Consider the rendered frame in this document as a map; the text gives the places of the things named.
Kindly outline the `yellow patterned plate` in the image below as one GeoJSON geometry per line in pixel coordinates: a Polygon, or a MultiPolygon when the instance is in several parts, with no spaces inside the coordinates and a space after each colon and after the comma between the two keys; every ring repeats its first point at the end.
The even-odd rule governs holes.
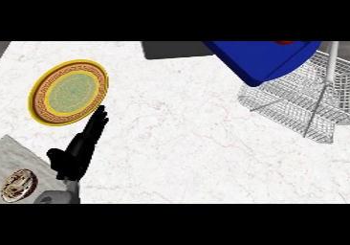
{"type": "Polygon", "coordinates": [[[49,126],[76,123],[98,109],[108,88],[110,76],[98,62],[76,59],[61,63],[32,89],[29,111],[35,120],[49,126]]]}

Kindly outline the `dark grey rectangular appliance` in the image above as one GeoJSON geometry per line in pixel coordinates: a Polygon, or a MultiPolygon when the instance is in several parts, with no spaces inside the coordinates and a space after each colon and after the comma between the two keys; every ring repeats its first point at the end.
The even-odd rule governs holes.
{"type": "Polygon", "coordinates": [[[212,50],[202,41],[144,41],[142,46],[147,59],[213,55],[212,50]]]}

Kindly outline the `blue tray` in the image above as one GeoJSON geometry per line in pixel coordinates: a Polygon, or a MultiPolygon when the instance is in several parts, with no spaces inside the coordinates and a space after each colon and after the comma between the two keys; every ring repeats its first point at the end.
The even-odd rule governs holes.
{"type": "Polygon", "coordinates": [[[206,41],[209,49],[238,75],[244,83],[261,86],[290,74],[311,59],[321,41],[206,41]]]}

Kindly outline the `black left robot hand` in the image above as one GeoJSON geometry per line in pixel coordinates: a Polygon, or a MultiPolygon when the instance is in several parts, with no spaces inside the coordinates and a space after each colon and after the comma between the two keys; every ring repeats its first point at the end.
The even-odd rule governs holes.
{"type": "Polygon", "coordinates": [[[67,150],[52,148],[48,151],[51,168],[58,172],[58,180],[79,181],[85,176],[108,121],[107,107],[101,105],[89,119],[85,130],[70,142],[67,150]]]}

